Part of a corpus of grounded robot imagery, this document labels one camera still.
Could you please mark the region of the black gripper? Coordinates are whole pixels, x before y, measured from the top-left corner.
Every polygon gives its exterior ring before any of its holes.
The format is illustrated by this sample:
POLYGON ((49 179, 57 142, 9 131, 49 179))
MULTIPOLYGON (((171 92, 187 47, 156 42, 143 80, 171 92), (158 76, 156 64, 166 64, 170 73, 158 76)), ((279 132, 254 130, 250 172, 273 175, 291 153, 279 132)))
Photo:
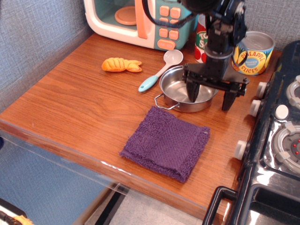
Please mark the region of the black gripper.
POLYGON ((249 80, 231 67, 233 50, 222 54, 205 50, 205 53, 205 63, 186 63, 183 66, 188 98, 191 102, 196 101, 200 85, 223 90, 222 110, 228 111, 237 96, 246 94, 249 80))

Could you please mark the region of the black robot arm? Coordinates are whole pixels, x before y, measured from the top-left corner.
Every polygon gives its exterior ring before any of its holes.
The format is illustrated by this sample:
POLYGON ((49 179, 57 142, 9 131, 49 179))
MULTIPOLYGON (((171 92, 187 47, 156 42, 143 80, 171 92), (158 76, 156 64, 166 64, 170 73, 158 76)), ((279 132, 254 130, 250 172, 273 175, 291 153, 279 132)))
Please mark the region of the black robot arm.
POLYGON ((208 34, 205 44, 206 62, 185 64, 184 80, 187 96, 195 102, 200 86, 223 90, 222 109, 228 111, 236 97, 246 93, 249 80, 232 68, 235 47, 246 36, 245 1, 183 0, 182 5, 193 14, 204 14, 208 34))

